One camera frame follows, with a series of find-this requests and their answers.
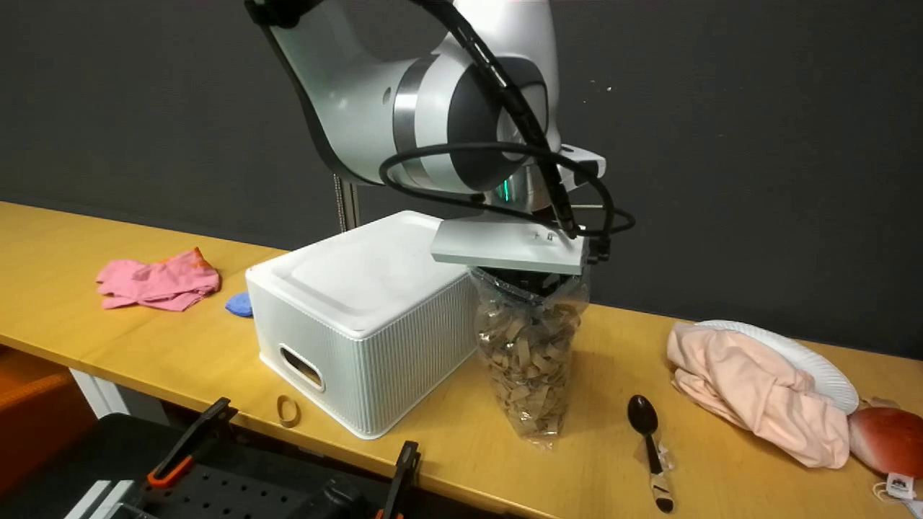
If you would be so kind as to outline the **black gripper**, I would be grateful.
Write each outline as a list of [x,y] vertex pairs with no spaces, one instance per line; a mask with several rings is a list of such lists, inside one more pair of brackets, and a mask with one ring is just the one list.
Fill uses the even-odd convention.
[[563,287],[568,287],[565,274],[483,269],[483,278],[496,291],[506,291],[506,294],[513,294],[513,297],[552,297]]

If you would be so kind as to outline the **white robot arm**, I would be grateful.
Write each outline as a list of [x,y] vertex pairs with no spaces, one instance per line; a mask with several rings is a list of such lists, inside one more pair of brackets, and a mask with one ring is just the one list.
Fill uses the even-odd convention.
[[284,60],[325,164],[462,213],[434,256],[546,294],[610,256],[571,190],[605,161],[558,131],[552,0],[409,0],[445,37],[419,59],[372,56],[344,0],[243,0]]

